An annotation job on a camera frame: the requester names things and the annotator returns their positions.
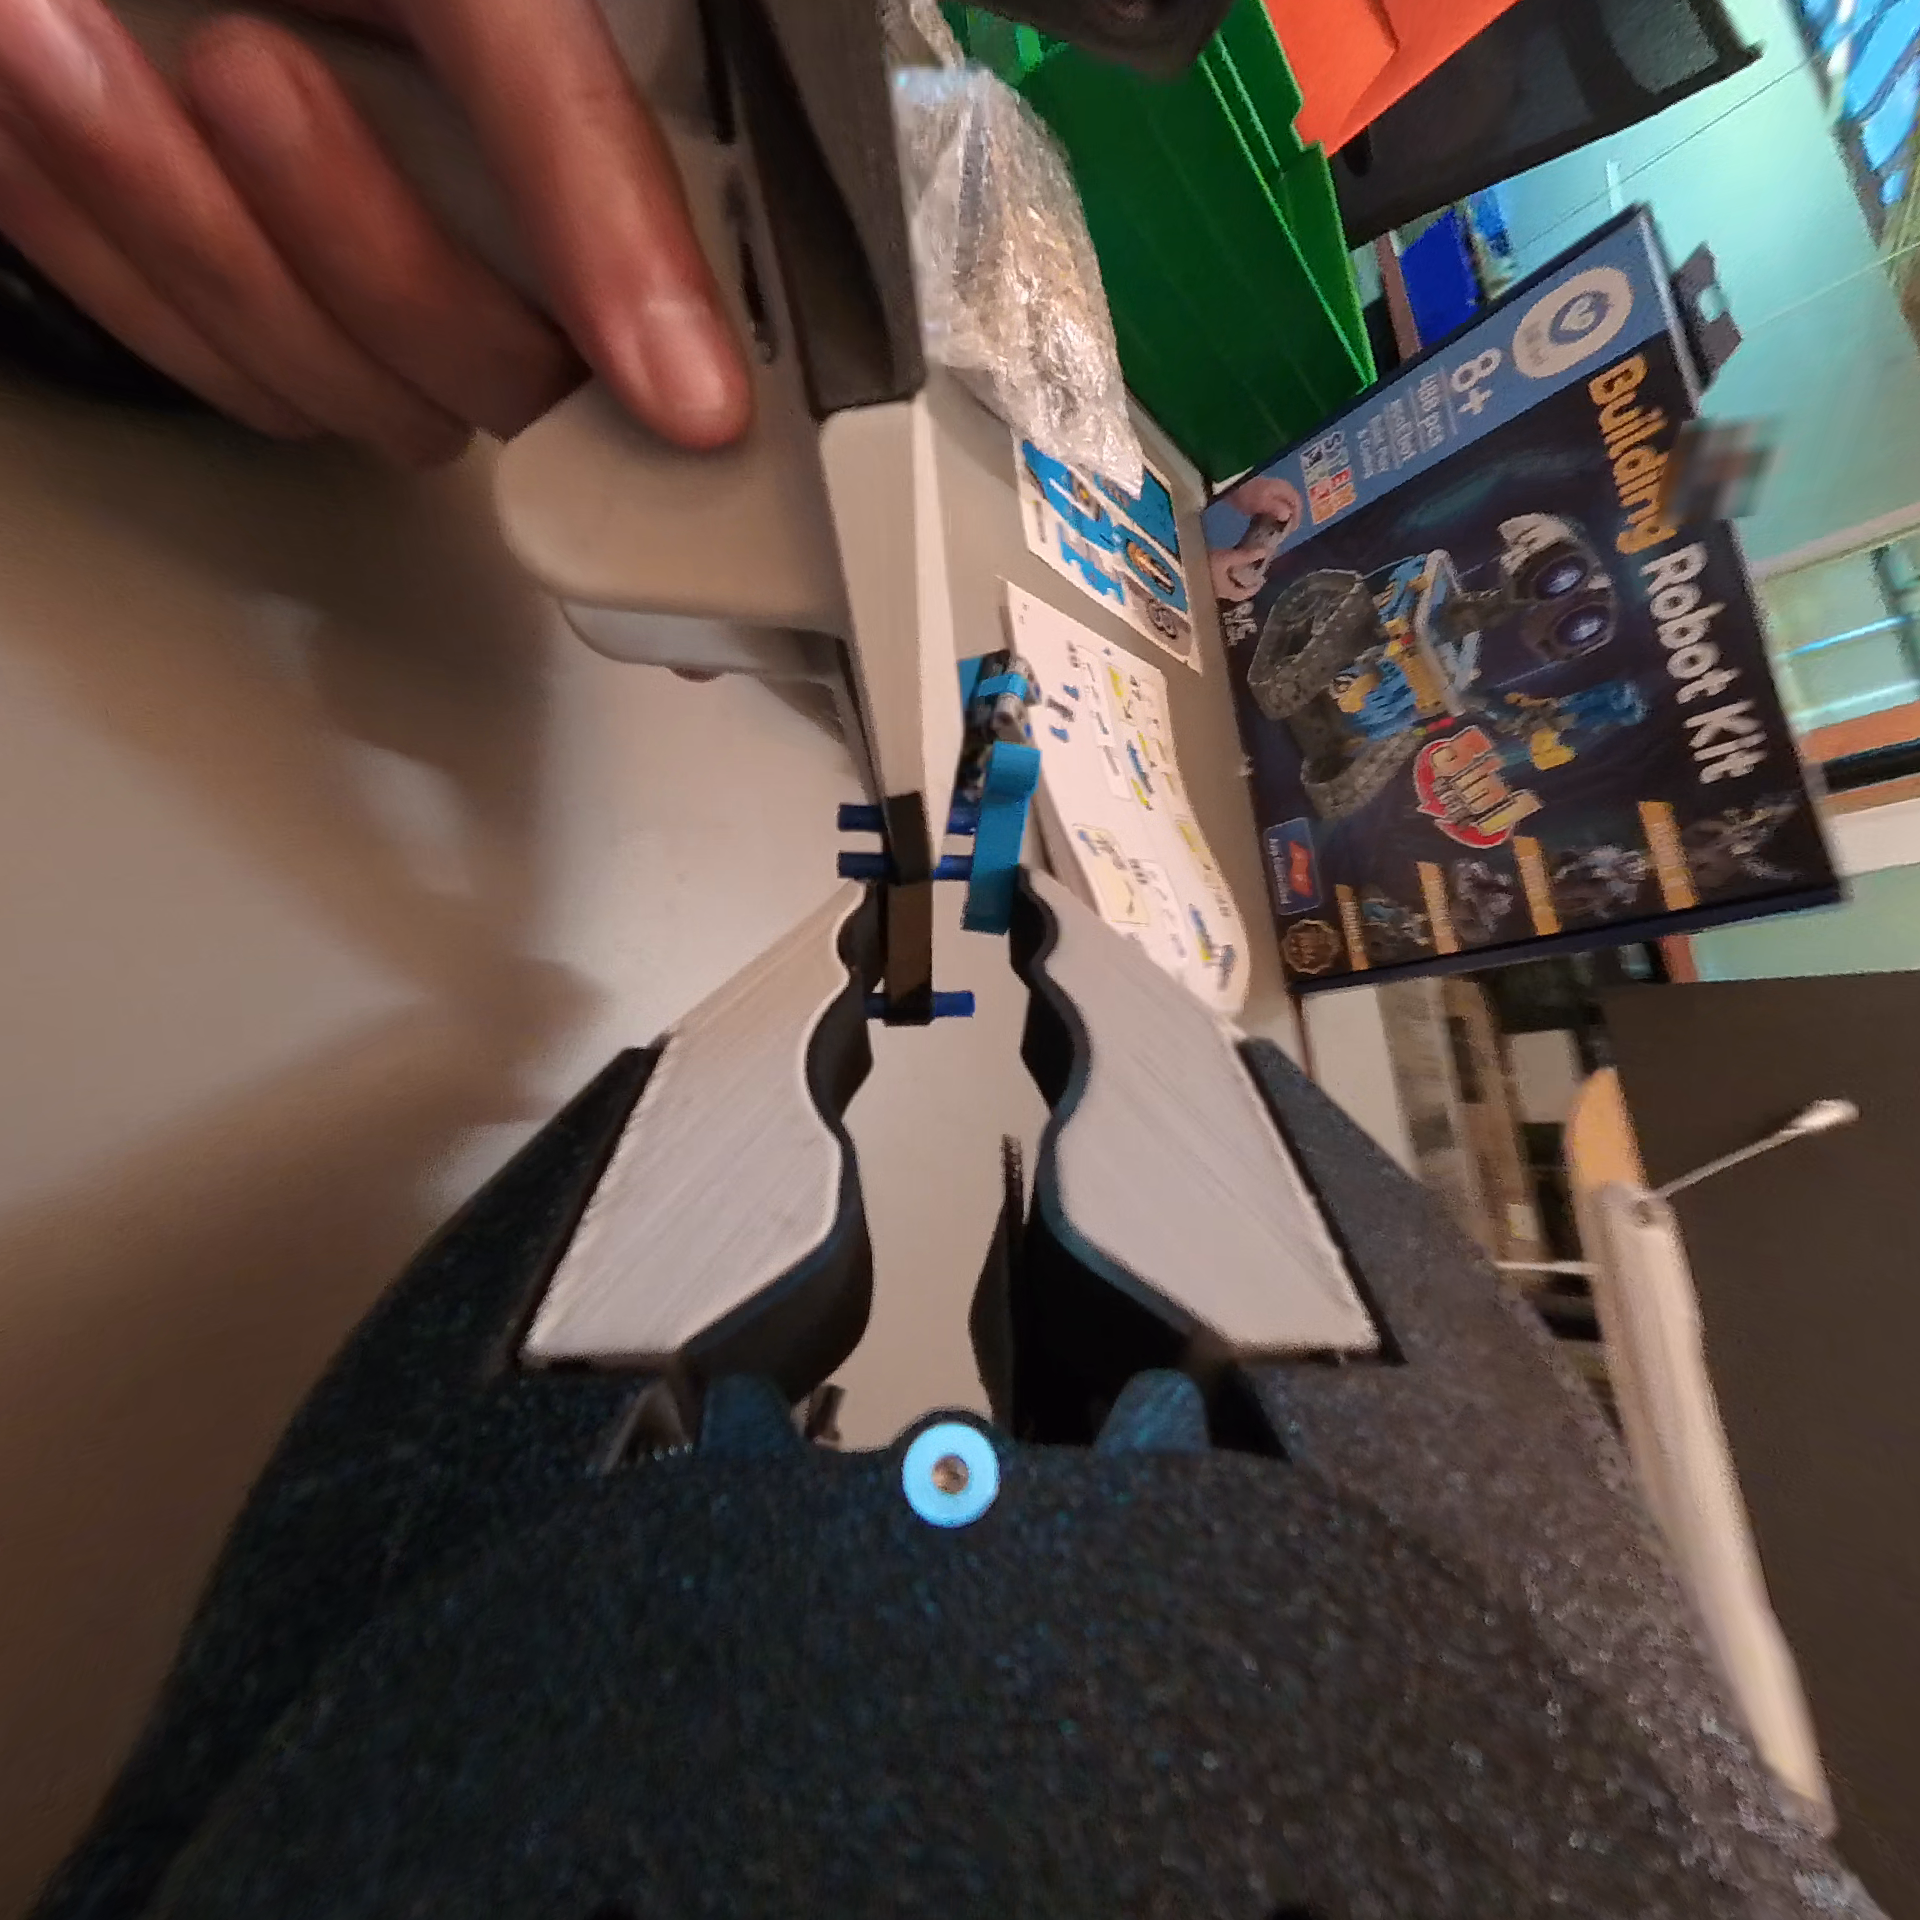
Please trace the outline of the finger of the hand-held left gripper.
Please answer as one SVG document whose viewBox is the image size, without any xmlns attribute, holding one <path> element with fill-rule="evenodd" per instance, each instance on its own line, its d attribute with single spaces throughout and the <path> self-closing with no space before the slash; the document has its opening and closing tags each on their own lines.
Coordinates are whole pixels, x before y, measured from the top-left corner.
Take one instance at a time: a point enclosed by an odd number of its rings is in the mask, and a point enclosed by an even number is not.
<svg viewBox="0 0 1920 1920">
<path fill-rule="evenodd" d="M 847 583 L 847 648 L 887 840 L 939 845 L 964 705 L 929 395 L 826 419 L 820 456 Z"/>
</svg>

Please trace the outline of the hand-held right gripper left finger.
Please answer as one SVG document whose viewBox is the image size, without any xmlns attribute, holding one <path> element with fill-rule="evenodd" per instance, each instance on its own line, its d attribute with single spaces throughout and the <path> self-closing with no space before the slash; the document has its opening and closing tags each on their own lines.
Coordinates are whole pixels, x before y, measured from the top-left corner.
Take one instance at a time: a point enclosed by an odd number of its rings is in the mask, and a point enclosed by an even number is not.
<svg viewBox="0 0 1920 1920">
<path fill-rule="evenodd" d="M 838 1367 L 871 1306 L 847 1114 L 876 899 L 838 882 L 672 1025 L 533 1312 L 538 1367 Z"/>
</svg>

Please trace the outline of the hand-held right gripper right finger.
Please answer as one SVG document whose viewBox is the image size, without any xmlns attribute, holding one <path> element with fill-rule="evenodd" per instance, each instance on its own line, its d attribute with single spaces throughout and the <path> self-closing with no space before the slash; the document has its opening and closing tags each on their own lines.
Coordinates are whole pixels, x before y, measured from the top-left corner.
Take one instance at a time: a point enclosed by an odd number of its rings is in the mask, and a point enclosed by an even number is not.
<svg viewBox="0 0 1920 1920">
<path fill-rule="evenodd" d="M 1048 1104 L 1034 1202 L 1067 1261 L 1185 1353 L 1380 1356 L 1236 1025 L 1058 877 L 1026 872 L 1017 905 L 1022 1053 Z"/>
</svg>

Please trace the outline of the blue yellow brick assembly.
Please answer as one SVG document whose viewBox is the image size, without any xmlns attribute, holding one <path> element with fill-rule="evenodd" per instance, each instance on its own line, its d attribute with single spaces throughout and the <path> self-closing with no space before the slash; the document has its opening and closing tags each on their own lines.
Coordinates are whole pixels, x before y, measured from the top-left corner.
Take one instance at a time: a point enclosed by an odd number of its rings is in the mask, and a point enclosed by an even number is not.
<svg viewBox="0 0 1920 1920">
<path fill-rule="evenodd" d="M 956 664 L 956 683 L 964 694 L 964 745 L 970 754 L 984 754 L 995 745 L 1031 745 L 1029 707 L 1039 700 L 1039 683 L 1029 660 L 1017 648 L 970 656 Z"/>
</svg>

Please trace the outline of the blue L-shaped beam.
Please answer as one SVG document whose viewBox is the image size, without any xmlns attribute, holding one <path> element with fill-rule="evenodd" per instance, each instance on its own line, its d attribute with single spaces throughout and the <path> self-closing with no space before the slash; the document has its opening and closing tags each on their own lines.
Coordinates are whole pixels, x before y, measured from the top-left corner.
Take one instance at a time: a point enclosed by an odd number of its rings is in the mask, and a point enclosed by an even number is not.
<svg viewBox="0 0 1920 1920">
<path fill-rule="evenodd" d="M 993 742 L 970 786 L 973 867 L 965 877 L 964 927 L 984 937 L 1008 934 L 1029 807 L 1042 777 L 1042 751 Z"/>
</svg>

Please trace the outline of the short black ridged beam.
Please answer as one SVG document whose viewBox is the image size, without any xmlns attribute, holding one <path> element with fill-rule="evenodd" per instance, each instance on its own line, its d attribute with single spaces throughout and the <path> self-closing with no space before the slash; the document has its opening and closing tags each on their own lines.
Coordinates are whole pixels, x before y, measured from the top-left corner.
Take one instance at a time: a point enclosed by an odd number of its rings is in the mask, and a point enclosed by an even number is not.
<svg viewBox="0 0 1920 1920">
<path fill-rule="evenodd" d="M 883 803 L 883 1020 L 935 1022 L 935 866 L 939 833 L 921 789 Z"/>
</svg>

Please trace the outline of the grey desk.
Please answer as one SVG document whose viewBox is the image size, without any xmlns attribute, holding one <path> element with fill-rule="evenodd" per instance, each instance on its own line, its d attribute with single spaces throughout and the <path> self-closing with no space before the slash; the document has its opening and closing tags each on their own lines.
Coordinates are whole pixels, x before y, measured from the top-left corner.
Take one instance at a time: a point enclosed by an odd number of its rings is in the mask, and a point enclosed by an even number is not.
<svg viewBox="0 0 1920 1920">
<path fill-rule="evenodd" d="M 820 694 L 578 642 L 486 447 L 4 384 L 4 1918 L 348 1328 L 857 789 Z"/>
</svg>

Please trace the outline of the person's left hand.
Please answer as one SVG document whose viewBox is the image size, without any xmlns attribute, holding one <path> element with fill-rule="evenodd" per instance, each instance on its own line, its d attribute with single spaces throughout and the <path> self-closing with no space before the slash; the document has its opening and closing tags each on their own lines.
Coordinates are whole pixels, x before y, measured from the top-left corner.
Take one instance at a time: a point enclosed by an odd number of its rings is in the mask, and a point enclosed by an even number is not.
<svg viewBox="0 0 1920 1920">
<path fill-rule="evenodd" d="M 229 5 L 169 77 L 107 3 L 4 3 L 4 269 L 282 439 L 446 463 L 583 376 L 667 445 L 747 432 L 737 334 L 604 3 L 303 8 L 421 56 L 538 297 L 439 222 L 293 30 Z"/>
</svg>

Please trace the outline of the crinkled clear plastic bag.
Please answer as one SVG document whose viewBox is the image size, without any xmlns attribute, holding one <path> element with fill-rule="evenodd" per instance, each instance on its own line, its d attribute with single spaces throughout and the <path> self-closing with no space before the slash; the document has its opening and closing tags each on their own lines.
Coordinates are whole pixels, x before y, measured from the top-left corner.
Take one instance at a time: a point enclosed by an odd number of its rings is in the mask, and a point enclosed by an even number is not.
<svg viewBox="0 0 1920 1920">
<path fill-rule="evenodd" d="M 1007 429 L 1140 487 L 1117 328 L 1067 156 L 993 72 L 890 72 L 921 344 Z"/>
</svg>

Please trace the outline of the blue sticker sheet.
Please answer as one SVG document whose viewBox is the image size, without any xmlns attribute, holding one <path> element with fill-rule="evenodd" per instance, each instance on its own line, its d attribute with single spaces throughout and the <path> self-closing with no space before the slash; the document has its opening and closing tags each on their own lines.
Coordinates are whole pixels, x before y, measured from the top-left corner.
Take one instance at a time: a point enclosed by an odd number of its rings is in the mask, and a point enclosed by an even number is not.
<svg viewBox="0 0 1920 1920">
<path fill-rule="evenodd" d="M 1029 553 L 1166 660 L 1200 673 L 1187 566 L 1162 471 L 1146 463 L 1128 492 L 1026 438 L 1013 438 L 1013 447 Z"/>
</svg>

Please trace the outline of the open instruction booklet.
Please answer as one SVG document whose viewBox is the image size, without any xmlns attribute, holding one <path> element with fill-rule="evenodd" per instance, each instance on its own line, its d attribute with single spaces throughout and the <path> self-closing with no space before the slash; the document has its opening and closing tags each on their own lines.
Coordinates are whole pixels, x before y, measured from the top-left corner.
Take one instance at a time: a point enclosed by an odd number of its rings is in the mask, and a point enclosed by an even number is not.
<svg viewBox="0 0 1920 1920">
<path fill-rule="evenodd" d="M 1029 737 L 1042 754 L 1048 867 L 1200 1004 L 1234 1020 L 1252 937 L 1182 781 L 1166 677 L 1008 580 L 1002 623 L 1039 677 Z"/>
</svg>

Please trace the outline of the green plastic bin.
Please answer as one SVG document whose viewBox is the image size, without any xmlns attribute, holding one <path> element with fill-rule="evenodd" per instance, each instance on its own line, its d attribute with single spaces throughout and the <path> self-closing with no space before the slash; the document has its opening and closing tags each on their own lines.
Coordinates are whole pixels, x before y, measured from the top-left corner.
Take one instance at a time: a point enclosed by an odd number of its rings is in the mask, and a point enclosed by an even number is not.
<svg viewBox="0 0 1920 1920">
<path fill-rule="evenodd" d="M 1210 482 L 1271 463 L 1378 376 L 1332 167 L 1259 3 L 1178 77 L 943 3 L 964 52 L 1067 154 L 1131 395 Z"/>
</svg>

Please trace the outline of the orange plastic bin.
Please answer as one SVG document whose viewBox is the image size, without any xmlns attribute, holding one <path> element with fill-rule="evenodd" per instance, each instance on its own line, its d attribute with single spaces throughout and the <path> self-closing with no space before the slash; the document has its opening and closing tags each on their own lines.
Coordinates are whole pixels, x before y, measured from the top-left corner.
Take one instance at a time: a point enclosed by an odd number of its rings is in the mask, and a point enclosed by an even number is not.
<svg viewBox="0 0 1920 1920">
<path fill-rule="evenodd" d="M 1265 3 L 1304 94 L 1296 135 L 1339 151 L 1512 3 Z"/>
</svg>

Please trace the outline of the blue robot kit box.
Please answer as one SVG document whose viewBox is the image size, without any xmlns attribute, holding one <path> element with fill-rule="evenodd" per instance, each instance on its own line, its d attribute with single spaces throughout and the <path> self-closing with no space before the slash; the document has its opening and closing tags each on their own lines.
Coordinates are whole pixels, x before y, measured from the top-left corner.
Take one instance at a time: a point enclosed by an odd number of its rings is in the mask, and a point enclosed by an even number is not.
<svg viewBox="0 0 1920 1920">
<path fill-rule="evenodd" d="M 1844 899 L 1650 210 L 1267 468 L 1204 546 L 1296 997 Z"/>
</svg>

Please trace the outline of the black tilted panel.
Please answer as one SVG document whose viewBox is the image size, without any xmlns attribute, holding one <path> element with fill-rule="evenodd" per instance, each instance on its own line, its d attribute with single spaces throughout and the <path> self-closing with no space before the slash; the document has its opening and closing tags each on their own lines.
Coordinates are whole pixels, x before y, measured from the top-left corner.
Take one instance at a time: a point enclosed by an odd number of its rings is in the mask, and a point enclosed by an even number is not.
<svg viewBox="0 0 1920 1920">
<path fill-rule="evenodd" d="M 1724 3 L 1512 3 L 1335 151 L 1345 242 L 1369 249 L 1756 58 Z"/>
</svg>

